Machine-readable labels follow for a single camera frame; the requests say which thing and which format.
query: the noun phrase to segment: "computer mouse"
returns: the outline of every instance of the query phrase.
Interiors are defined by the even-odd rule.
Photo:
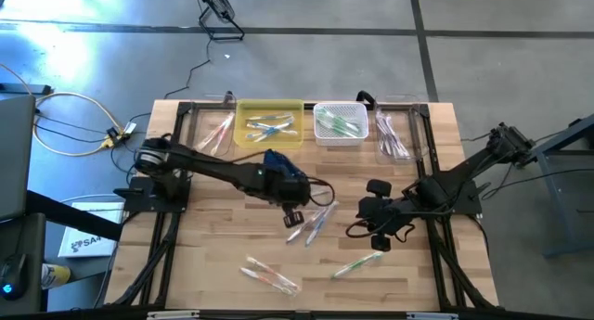
[[[27,255],[14,253],[0,262],[0,296],[7,301],[22,297],[27,289]]]

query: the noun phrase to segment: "white basket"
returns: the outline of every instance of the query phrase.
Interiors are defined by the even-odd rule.
[[[357,138],[344,137],[317,123],[316,111],[326,109],[336,116],[359,126],[361,136]],[[314,134],[316,144],[320,146],[359,146],[369,135],[368,111],[362,103],[317,103],[314,106]]]

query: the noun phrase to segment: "concrete floor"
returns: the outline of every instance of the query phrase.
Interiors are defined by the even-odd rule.
[[[407,35],[415,29],[410,0],[229,1],[244,27],[392,31],[249,34],[243,43],[211,44],[213,62],[197,70],[191,89],[174,98],[204,98],[229,89],[243,98],[351,99],[361,89],[390,100],[430,98],[418,39]],[[589,0],[420,0],[420,7],[427,30],[594,31]],[[69,32],[68,25],[22,20],[196,26],[198,15],[195,0],[6,0],[0,19],[18,22],[0,24],[0,61],[29,83],[93,96],[125,122],[150,111],[153,100],[184,84],[188,69],[206,57],[206,35],[115,32],[122,27],[114,32]],[[210,22],[220,25],[215,19]],[[538,138],[594,110],[592,38],[577,39],[571,33],[555,39],[430,37],[427,45],[437,97],[454,103],[463,137],[507,122]],[[0,72],[4,81],[14,82]],[[409,96],[394,97],[404,94]],[[69,97],[46,103],[44,111],[96,129],[110,125],[96,108]],[[47,126],[88,135],[54,123]],[[89,148],[52,135],[44,138],[54,147]],[[483,144],[465,144],[467,155]],[[117,155],[122,166],[132,162],[125,150]],[[493,168],[479,181],[497,183],[504,172],[503,167]],[[530,166],[513,171],[510,180],[539,173]],[[71,159],[33,143],[29,187],[34,191],[60,199],[109,193],[124,185],[109,152]],[[503,190],[484,202],[499,300],[514,311],[591,317],[594,254],[554,260],[540,255],[559,241],[557,220],[542,181]],[[61,230],[48,226],[48,245],[59,242]],[[94,277],[52,290],[50,309],[90,307],[99,283],[100,277]]]

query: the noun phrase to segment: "yellow tray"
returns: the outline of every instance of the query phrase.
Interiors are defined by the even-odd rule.
[[[295,121],[285,130],[294,130],[298,134],[276,133],[267,137],[263,141],[254,142],[253,139],[246,138],[247,134],[257,133],[261,130],[252,129],[247,126],[247,119],[255,116],[272,116],[292,113]],[[285,122],[281,120],[260,120],[267,125],[277,125]],[[299,99],[287,100],[240,100],[237,104],[237,115],[235,119],[235,129],[233,131],[233,140],[241,148],[299,148],[303,143],[303,101]]]

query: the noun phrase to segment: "wooden tabletop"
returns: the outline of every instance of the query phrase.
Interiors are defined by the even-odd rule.
[[[179,101],[156,101],[148,137],[170,133]],[[464,160],[452,104],[430,104],[431,121],[439,162],[443,170]],[[201,111],[194,144],[221,123],[228,111]],[[401,115],[394,115],[399,123]],[[370,113],[370,125],[374,122]],[[344,234],[355,220],[357,202],[367,196],[371,178],[389,181],[392,196],[417,178],[414,164],[391,164],[378,158],[375,126],[360,147],[318,147],[313,135],[311,111],[305,112],[304,141],[300,149],[281,149],[308,175],[330,182],[340,204],[324,229],[307,249],[305,237],[290,245],[291,233],[284,227],[282,210],[245,196],[232,185],[204,175],[194,175],[186,213],[179,227],[171,275],[168,308],[226,310],[324,310],[324,311],[430,311],[438,310],[432,260],[424,222],[406,243],[392,238],[392,251],[340,279],[331,274],[373,250],[369,238],[353,239]],[[254,150],[236,147],[226,136],[217,156],[242,157]],[[403,134],[403,141],[408,139]],[[262,161],[262,157],[253,161]],[[303,209],[307,217],[316,209]],[[120,297],[147,261],[154,213],[141,213],[123,229],[111,274],[106,302]],[[461,267],[484,296],[497,304],[483,236],[466,217],[452,219],[455,245]],[[246,256],[269,264],[302,291],[284,295],[239,271],[248,267]],[[444,270],[450,300],[454,300],[449,270]],[[157,268],[152,298],[161,277]]]

